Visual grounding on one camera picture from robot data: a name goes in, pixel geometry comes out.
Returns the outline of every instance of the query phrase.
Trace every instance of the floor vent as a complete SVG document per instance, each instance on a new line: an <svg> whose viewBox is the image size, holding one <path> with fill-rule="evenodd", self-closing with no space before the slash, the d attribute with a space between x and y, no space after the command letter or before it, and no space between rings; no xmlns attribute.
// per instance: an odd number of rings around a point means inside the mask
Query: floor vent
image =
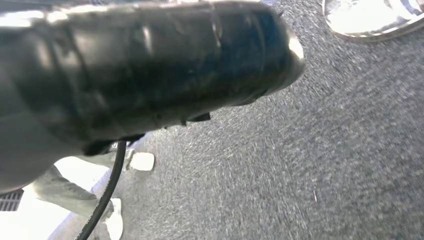
<svg viewBox="0 0 424 240"><path fill-rule="evenodd" d="M16 212L23 195L22 189L0 194L0 212Z"/></svg>

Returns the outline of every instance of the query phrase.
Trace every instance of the gray pants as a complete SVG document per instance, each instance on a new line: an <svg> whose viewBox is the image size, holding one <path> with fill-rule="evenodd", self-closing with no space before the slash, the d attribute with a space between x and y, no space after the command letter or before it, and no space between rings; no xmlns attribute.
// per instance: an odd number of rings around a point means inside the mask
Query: gray pants
<svg viewBox="0 0 424 240"><path fill-rule="evenodd" d="M131 150L126 151L124 167L128 165L132 155ZM112 168L115 162L116 152L93 157L77 156L86 162ZM58 205L73 213L89 218L99 202L96 195L84 188L70 182L62 176L56 166L52 166L47 172L32 183L32 188L37 199ZM114 208L109 201L107 208L101 216L100 222L104 222L111 216Z"/></svg>

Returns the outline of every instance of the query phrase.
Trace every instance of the black plastic object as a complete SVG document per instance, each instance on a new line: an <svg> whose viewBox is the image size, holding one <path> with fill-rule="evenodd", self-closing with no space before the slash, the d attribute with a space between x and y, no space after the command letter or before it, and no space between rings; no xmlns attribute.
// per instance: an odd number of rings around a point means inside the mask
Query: black plastic object
<svg viewBox="0 0 424 240"><path fill-rule="evenodd" d="M0 26L0 192L62 157L251 103L304 68L294 34L254 2L52 8Z"/></svg>

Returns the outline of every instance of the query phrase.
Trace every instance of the white sneaker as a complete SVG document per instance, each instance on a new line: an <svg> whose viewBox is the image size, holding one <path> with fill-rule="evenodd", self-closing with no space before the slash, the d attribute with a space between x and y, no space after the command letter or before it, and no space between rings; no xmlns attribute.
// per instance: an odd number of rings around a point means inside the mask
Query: white sneaker
<svg viewBox="0 0 424 240"><path fill-rule="evenodd" d="M121 215L121 199L111 198L110 201L113 205L113 213L104 223L109 232L110 240L120 240L124 231L124 221Z"/></svg>
<svg viewBox="0 0 424 240"><path fill-rule="evenodd" d="M151 171L155 165L155 156L148 152L137 152L132 156L130 168L139 171Z"/></svg>

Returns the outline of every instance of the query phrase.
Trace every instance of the shoe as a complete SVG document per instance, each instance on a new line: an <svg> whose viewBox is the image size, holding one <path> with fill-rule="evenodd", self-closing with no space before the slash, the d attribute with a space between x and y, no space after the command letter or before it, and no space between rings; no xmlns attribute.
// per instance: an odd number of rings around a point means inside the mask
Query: shoe
<svg viewBox="0 0 424 240"><path fill-rule="evenodd" d="M424 27L423 0L323 0L337 36L361 42L391 39Z"/></svg>
<svg viewBox="0 0 424 240"><path fill-rule="evenodd" d="M131 169L139 171L151 171L155 165L155 156L148 152L137 152L129 162Z"/></svg>
<svg viewBox="0 0 424 240"><path fill-rule="evenodd" d="M111 198L113 213L104 223L109 232L110 240L120 240L124 231L124 221L122 220L121 208L122 202L119 198Z"/></svg>

